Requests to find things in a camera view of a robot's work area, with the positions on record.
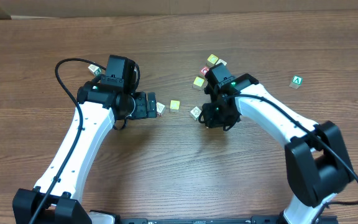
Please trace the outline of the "red edged frog block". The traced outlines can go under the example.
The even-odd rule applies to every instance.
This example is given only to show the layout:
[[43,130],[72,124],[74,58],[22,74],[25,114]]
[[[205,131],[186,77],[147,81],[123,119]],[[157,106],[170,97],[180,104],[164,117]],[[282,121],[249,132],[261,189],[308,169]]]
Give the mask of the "red edged frog block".
[[166,106],[160,102],[156,102],[157,116],[162,116],[166,110]]

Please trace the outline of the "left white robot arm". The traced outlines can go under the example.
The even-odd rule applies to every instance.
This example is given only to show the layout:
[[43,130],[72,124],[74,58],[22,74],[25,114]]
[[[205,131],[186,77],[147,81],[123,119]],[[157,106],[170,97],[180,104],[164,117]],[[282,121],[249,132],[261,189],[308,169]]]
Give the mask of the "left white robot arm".
[[78,90],[70,128],[55,157],[31,190],[19,189],[12,201],[16,223],[110,223],[118,217],[81,205],[89,171],[117,120],[156,118],[154,92],[134,85],[111,86],[94,80]]

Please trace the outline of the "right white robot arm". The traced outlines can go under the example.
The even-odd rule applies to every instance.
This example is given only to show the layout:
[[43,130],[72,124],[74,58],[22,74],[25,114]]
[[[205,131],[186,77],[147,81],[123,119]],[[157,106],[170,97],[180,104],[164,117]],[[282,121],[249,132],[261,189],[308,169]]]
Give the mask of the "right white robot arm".
[[321,215],[346,185],[358,180],[339,128],[319,124],[276,100],[249,74],[208,72],[199,122],[208,128],[230,130],[246,116],[259,124],[285,151],[288,184],[293,192],[277,223],[329,223]]

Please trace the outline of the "hammer picture wooden block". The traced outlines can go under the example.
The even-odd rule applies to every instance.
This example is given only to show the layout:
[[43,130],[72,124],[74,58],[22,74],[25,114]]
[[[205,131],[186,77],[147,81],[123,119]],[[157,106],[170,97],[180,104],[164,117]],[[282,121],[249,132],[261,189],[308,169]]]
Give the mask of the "hammer picture wooden block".
[[191,111],[190,111],[190,116],[195,120],[197,121],[199,116],[201,114],[201,110],[195,106]]

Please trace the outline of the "yellow G letter block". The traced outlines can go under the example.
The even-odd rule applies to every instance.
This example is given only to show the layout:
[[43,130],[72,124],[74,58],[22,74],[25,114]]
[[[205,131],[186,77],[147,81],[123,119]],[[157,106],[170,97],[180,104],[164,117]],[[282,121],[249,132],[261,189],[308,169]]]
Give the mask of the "yellow G letter block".
[[170,101],[170,112],[177,113],[180,109],[180,101],[171,100]]

